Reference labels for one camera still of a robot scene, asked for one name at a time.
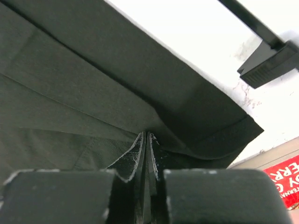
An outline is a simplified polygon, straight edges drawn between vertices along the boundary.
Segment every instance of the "dark green fabric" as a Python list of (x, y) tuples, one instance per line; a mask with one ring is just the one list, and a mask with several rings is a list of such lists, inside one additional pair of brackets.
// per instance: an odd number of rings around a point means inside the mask
[(142, 131), (225, 167), (262, 132), (106, 2), (0, 1), (0, 176), (103, 168)]

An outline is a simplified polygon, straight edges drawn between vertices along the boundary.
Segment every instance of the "black metal bar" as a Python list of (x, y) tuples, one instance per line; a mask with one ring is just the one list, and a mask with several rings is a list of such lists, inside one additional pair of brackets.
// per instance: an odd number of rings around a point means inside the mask
[(253, 32), (261, 37), (271, 49), (279, 50), (284, 46), (284, 42), (249, 10), (247, 10), (237, 0), (218, 0), (243, 23), (245, 23)]

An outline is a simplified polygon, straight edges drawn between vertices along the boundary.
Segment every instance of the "red label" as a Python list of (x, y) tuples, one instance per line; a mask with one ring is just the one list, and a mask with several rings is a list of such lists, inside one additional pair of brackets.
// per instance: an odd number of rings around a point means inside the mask
[(264, 170), (275, 183), (287, 208), (299, 203), (299, 155)]

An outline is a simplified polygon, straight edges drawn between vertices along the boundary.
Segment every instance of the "white table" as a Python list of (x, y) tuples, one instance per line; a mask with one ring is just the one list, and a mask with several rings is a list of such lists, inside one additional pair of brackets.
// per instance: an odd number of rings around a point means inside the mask
[[(248, 87), (236, 71), (260, 40), (217, 0), (107, 1), (223, 90), (265, 130), (233, 163), (299, 136), (298, 72), (256, 90)], [(298, 0), (239, 1), (275, 33), (299, 31)]]

